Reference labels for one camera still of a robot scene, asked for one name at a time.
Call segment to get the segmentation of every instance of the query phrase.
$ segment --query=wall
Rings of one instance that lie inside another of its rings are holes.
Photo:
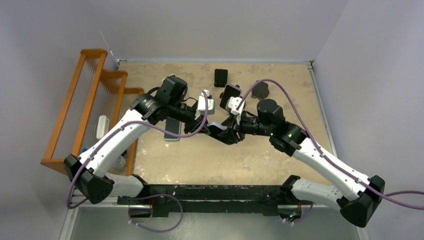
[[[347,0],[88,0],[117,58],[284,62],[315,59]]]
[[[40,160],[80,50],[105,48],[87,16],[80,1],[0,2],[0,239],[60,236],[69,180]]]
[[[385,179],[386,193],[424,190],[423,11],[419,0],[350,0],[314,65],[338,155]],[[367,231],[423,239],[423,222],[422,211],[384,201]]]

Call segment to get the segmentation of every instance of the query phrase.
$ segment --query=wooden frame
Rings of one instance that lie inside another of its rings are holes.
[[[70,152],[73,155],[78,156],[81,152],[81,146],[83,144],[84,136],[86,134],[87,126],[90,119],[90,115],[93,109],[93,103],[96,98],[96,93],[98,91],[98,86],[100,83],[102,83],[110,92],[115,93],[117,95],[115,108],[113,111],[113,117],[111,120],[111,126],[116,125],[118,122],[122,98],[124,94],[143,94],[144,93],[143,88],[125,87],[125,83],[128,76],[126,71],[103,69],[107,56],[108,56],[108,52],[104,49],[81,50],[80,57],[75,68],[75,72],[72,76],[72,80],[70,82],[68,91],[65,96],[65,100],[63,101],[62,108],[60,110],[59,116],[56,121],[56,125],[54,127],[47,149],[45,151],[44,158],[41,160],[42,165],[48,168],[51,168],[57,172],[60,172],[62,174],[65,174],[65,175],[67,174],[65,171],[65,166],[64,166],[64,158],[53,158],[53,156],[54,156],[55,149],[59,140],[59,136],[64,127],[64,122],[68,114],[68,110],[70,108],[71,101],[78,84],[78,80],[80,79],[80,75],[85,63],[87,63],[90,67],[92,67],[95,70],[94,70],[91,86],[88,92],[87,100],[83,108],[82,117],[81,117],[79,127],[77,130],[76,138],[73,140],[74,144],[73,144],[72,151]],[[128,167],[126,171],[127,176],[132,174],[135,151],[136,151],[136,142],[134,142],[131,145],[129,150]]]

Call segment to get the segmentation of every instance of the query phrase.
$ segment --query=phone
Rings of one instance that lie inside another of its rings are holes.
[[[219,106],[225,110],[228,100],[231,97],[240,97],[240,95],[242,94],[242,90],[239,88],[239,86],[234,86],[231,84],[227,84],[225,85],[225,89],[224,92],[222,93],[221,96],[221,103],[219,104]]]
[[[178,120],[175,120],[171,117],[167,117],[165,120],[165,130],[168,132],[171,132],[173,134],[180,134],[181,133],[181,122]],[[178,141],[180,140],[179,137],[171,136],[165,133],[163,136],[165,141]]]

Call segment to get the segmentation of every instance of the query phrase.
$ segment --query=wooden tabletop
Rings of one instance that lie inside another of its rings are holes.
[[[215,114],[207,119],[217,123],[225,120],[228,114],[219,107],[219,95],[224,89],[214,87],[215,69],[227,69],[228,83],[240,85],[242,94],[256,80],[274,79],[288,91],[316,140],[330,150],[313,81],[306,65],[123,62],[119,69],[128,72],[126,87],[148,91],[160,86],[164,77],[175,74],[188,83],[187,97],[198,99],[201,90],[209,90],[216,103]],[[135,95],[124,96],[121,116],[135,98]],[[269,83],[268,98],[283,107],[287,121],[300,125],[286,97],[272,83]],[[257,99],[249,97],[245,109],[256,114],[257,103]],[[164,127],[163,122],[157,125]],[[155,129],[138,139],[133,173],[151,184],[280,185],[290,175],[329,184],[306,164],[274,149],[266,136],[246,135],[245,140],[238,144],[225,145],[204,134],[179,141],[165,141],[164,134]]]

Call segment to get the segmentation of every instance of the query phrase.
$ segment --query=wooden dish rack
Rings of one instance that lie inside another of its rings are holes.
[[[67,174],[64,159],[80,155],[96,139],[99,116],[106,115],[110,128],[116,125],[124,94],[144,93],[143,88],[125,87],[127,72],[103,69],[108,52],[83,49],[70,82],[41,164]],[[126,175],[132,174],[137,141],[129,147]]]

